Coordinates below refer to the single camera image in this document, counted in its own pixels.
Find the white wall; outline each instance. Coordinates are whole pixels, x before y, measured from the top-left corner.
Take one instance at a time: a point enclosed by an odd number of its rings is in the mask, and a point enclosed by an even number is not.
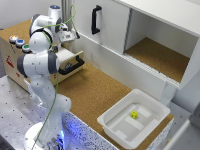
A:
[[[173,102],[192,112],[200,102],[200,71],[180,91],[177,91]]]
[[[61,0],[0,0],[0,28],[31,19],[35,14],[48,14],[50,5],[61,6]]]

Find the white sink basin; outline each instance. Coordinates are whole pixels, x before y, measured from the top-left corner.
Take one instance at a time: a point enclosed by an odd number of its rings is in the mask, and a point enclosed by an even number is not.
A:
[[[132,111],[138,117],[130,117]],[[135,89],[103,113],[97,121],[105,133],[126,149],[137,148],[169,115],[170,109],[144,92]]]

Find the brown cardboard box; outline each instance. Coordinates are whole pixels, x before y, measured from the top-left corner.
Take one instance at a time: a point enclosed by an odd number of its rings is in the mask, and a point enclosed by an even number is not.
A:
[[[16,48],[15,45],[10,44],[8,41],[4,40],[0,37],[0,50],[1,55],[5,67],[6,74],[12,78],[15,82],[17,82],[20,86],[22,86],[25,90],[28,91],[28,87],[24,82],[24,76],[17,70],[17,59],[20,55],[24,55],[21,49]],[[79,52],[72,56],[71,58],[65,60],[64,62],[61,62],[61,68],[64,68],[66,64],[69,62],[72,65],[76,64],[76,56],[79,55],[80,58],[83,58],[83,52]],[[63,76],[59,74],[59,82],[63,81],[67,77],[71,76],[72,74],[78,72],[83,67],[79,67],[78,69],[74,70],[73,72]],[[57,76],[56,74],[53,74],[50,76],[50,80],[53,85],[56,85],[57,82]]]

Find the cork countertop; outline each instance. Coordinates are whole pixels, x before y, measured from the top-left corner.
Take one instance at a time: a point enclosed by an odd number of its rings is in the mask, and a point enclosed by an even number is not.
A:
[[[28,20],[2,30],[0,37],[9,42],[11,35],[18,35],[28,43],[30,23]],[[71,112],[120,150],[124,149],[104,133],[97,118],[129,92],[131,89],[87,62],[81,71],[59,83],[58,88],[58,93],[66,95],[72,100]],[[173,115],[168,115],[136,150],[146,149],[172,119]]]

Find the yellow object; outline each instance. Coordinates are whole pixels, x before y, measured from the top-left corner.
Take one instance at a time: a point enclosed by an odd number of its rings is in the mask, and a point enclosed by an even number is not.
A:
[[[138,117],[137,111],[132,111],[132,112],[131,112],[131,117],[132,117],[133,119],[137,118],[137,117]]]

